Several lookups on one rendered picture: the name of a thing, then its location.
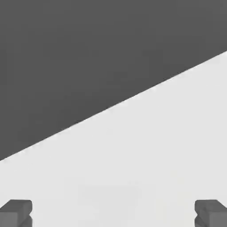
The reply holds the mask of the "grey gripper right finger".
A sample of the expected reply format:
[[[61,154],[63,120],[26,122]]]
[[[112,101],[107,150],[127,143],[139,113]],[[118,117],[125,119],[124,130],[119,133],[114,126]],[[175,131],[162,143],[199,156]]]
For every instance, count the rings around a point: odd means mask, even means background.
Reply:
[[[227,207],[218,200],[196,200],[195,212],[195,227],[227,227]]]

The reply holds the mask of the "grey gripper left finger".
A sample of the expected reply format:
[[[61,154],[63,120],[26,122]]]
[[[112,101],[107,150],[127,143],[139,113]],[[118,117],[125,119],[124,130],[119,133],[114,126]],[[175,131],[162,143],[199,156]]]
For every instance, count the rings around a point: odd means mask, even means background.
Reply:
[[[9,200],[0,208],[0,227],[32,227],[31,200]]]

